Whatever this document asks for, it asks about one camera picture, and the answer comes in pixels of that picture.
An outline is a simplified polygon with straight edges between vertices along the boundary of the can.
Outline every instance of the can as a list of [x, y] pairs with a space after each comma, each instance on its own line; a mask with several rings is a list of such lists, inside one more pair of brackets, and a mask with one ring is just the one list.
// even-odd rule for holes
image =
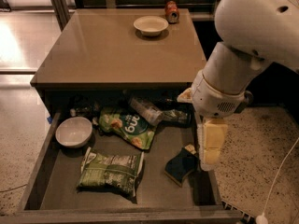
[[165, 16], [169, 23], [177, 23], [179, 18], [178, 6], [175, 1], [169, 1], [165, 6]]

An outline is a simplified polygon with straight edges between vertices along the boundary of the white cable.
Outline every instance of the white cable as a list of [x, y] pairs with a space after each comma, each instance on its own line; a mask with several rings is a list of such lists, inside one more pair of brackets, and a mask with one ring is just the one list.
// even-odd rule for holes
[[268, 202], [269, 202], [269, 199], [270, 199], [270, 195], [271, 195], [272, 189], [273, 189], [273, 187], [274, 187], [274, 184], [276, 183], [276, 180], [277, 180], [277, 178], [278, 178], [278, 175], [279, 175], [279, 172], [280, 172], [280, 170], [281, 170], [281, 168], [282, 168], [283, 163], [285, 162], [285, 160], [287, 160], [287, 158], [289, 157], [290, 153], [292, 152], [292, 150], [293, 150], [293, 149], [295, 148], [295, 146], [297, 145], [298, 141], [299, 141], [299, 137], [297, 138], [296, 142], [295, 142], [295, 143], [293, 144], [293, 146], [291, 147], [290, 151], [289, 151], [289, 152], [287, 153], [287, 155], [284, 157], [282, 163], [280, 164], [280, 166], [279, 166], [279, 168], [278, 168], [278, 172], [277, 172], [277, 174], [276, 174], [276, 176], [275, 176], [275, 178], [274, 178], [274, 180], [273, 180], [273, 182], [272, 182], [270, 191], [269, 191], [269, 193], [268, 193], [268, 197], [267, 197], [267, 200], [266, 200], [266, 202], [265, 202], [265, 206], [264, 206], [264, 209], [263, 209], [263, 213], [262, 213], [261, 215], [257, 216], [257, 218], [256, 218], [256, 223], [257, 223], [257, 224], [268, 223], [266, 217], [264, 216], [264, 212], [265, 212], [265, 209], [266, 209], [266, 207], [267, 207], [267, 205], [268, 205]]

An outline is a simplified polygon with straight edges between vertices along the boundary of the white bowl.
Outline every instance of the white bowl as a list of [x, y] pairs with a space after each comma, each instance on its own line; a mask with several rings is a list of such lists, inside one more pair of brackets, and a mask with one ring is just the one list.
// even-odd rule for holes
[[168, 27], [168, 21], [157, 16], [145, 16], [134, 21], [134, 27], [145, 36], [157, 36]]
[[93, 126], [83, 117], [73, 117], [62, 122], [56, 130], [57, 141], [65, 147], [83, 147], [90, 140]]

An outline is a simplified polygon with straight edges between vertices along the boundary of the wire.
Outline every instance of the wire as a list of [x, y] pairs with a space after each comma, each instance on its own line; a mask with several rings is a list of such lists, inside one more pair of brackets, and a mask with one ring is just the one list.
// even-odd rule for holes
[[0, 193], [8, 192], [8, 191], [10, 191], [10, 190], [20, 189], [20, 188], [25, 187], [25, 186], [27, 186], [27, 184], [20, 185], [20, 186], [18, 186], [18, 187], [16, 187], [16, 188], [12, 188], [12, 189], [0, 190]]
[[279, 175], [279, 172], [280, 172], [280, 170], [281, 170], [281, 167], [282, 167], [283, 163], [285, 162], [285, 160], [287, 160], [287, 158], [288, 158], [288, 156], [290, 155], [290, 153], [292, 152], [292, 150], [293, 150], [293, 149], [295, 148], [295, 146], [297, 145], [298, 141], [299, 141], [299, 137], [297, 138], [296, 142], [293, 144], [293, 146], [291, 147], [290, 151], [287, 153], [286, 157], [284, 157], [282, 163], [281, 163], [280, 166], [279, 166], [278, 172], [277, 172], [277, 174], [276, 174], [276, 176], [275, 176], [275, 178], [274, 178], [274, 180], [273, 180], [273, 182], [272, 182], [271, 189], [270, 189], [270, 191], [269, 191], [267, 200], [266, 200], [266, 202], [265, 202], [265, 206], [264, 206], [264, 209], [263, 209], [263, 214], [264, 214], [265, 209], [266, 209], [266, 207], [267, 207], [267, 205], [268, 205], [268, 202], [269, 202], [269, 199], [270, 199], [270, 195], [271, 195], [272, 189], [273, 189], [274, 184], [275, 184], [275, 182], [276, 182], [276, 180], [277, 180], [277, 178], [278, 178], [278, 175]]

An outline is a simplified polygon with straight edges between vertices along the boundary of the gray concrete floor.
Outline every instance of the gray concrete floor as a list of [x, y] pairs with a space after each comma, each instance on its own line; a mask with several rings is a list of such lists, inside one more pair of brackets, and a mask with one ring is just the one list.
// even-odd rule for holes
[[[0, 69], [37, 69], [60, 34], [52, 13], [0, 13]], [[18, 208], [50, 127], [30, 75], [0, 75], [0, 215]], [[282, 107], [248, 108], [227, 118], [215, 170], [221, 197], [252, 214], [268, 191], [299, 128]], [[299, 224], [299, 145], [286, 160], [265, 210], [269, 223]]]

